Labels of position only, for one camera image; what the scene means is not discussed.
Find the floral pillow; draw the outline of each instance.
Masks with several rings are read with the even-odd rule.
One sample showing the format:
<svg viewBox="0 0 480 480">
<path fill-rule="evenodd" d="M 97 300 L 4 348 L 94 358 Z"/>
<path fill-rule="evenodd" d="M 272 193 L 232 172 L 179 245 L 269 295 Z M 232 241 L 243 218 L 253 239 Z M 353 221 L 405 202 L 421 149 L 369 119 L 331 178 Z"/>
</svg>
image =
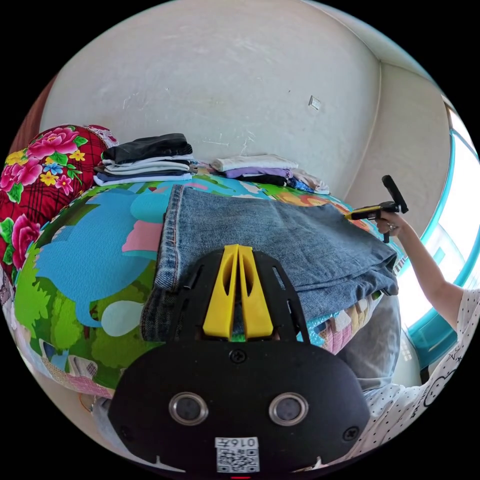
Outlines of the floral pillow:
<svg viewBox="0 0 480 480">
<path fill-rule="evenodd" d="M 98 125 L 62 125 L 11 153 L 0 176 L 0 266 L 15 282 L 40 228 L 93 186 L 102 152 L 118 145 Z"/>
</svg>

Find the screw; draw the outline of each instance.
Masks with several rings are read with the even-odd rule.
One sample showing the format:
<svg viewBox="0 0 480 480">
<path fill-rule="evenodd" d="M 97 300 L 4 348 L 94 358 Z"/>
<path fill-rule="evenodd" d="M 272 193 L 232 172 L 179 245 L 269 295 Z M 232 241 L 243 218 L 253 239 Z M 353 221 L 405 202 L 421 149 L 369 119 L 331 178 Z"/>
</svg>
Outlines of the screw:
<svg viewBox="0 0 480 480">
<path fill-rule="evenodd" d="M 133 440 L 132 432 L 130 431 L 130 429 L 127 426 L 121 426 L 120 427 L 120 435 L 127 442 L 131 442 Z"/>
<path fill-rule="evenodd" d="M 230 352 L 230 360 L 234 364 L 242 364 L 247 359 L 247 354 L 240 349 L 232 350 Z"/>
<path fill-rule="evenodd" d="M 357 426 L 351 426 L 343 432 L 343 439 L 346 442 L 351 442 L 359 436 L 360 430 Z"/>
</svg>

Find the yellow plastic piece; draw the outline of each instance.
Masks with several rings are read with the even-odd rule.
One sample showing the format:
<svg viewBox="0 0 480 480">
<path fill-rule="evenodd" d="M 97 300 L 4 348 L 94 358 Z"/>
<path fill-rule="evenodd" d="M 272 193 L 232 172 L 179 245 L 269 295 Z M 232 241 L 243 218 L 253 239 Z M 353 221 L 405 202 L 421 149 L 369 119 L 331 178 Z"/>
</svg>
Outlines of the yellow plastic piece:
<svg viewBox="0 0 480 480">
<path fill-rule="evenodd" d="M 226 245 L 203 323 L 203 332 L 209 337 L 232 339 L 238 260 L 239 246 Z"/>
<path fill-rule="evenodd" d="M 346 213 L 345 218 L 347 220 L 351 220 L 353 214 L 360 214 L 362 212 L 370 212 L 370 211 L 380 210 L 381 208 L 382 207 L 380 207 L 380 206 L 366 206 L 364 208 L 357 208 L 356 210 L 353 210 L 350 213 Z"/>
<path fill-rule="evenodd" d="M 269 337 L 274 331 L 274 326 L 251 246 L 238 247 L 238 263 L 245 339 Z"/>
</svg>

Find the qr code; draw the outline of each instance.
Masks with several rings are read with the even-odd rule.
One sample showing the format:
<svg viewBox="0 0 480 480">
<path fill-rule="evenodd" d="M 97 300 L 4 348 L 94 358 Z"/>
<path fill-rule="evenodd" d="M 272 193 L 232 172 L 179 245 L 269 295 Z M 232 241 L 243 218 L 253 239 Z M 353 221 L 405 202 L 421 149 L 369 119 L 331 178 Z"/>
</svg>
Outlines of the qr code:
<svg viewBox="0 0 480 480">
<path fill-rule="evenodd" d="M 259 472 L 259 451 L 257 448 L 217 448 L 216 465 L 219 473 Z"/>
</svg>

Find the folded purple clothing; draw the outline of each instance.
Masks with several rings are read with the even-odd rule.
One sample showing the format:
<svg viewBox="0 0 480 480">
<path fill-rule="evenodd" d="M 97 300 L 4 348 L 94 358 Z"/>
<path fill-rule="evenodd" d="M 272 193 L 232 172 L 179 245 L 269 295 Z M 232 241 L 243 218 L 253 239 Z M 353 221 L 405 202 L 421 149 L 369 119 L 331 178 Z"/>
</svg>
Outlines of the folded purple clothing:
<svg viewBox="0 0 480 480">
<path fill-rule="evenodd" d="M 292 172 L 286 168 L 258 168 L 256 166 L 234 168 L 225 172 L 225 176 L 228 179 L 236 179 L 245 175 L 274 175 L 275 177 L 289 179 L 292 176 Z"/>
</svg>

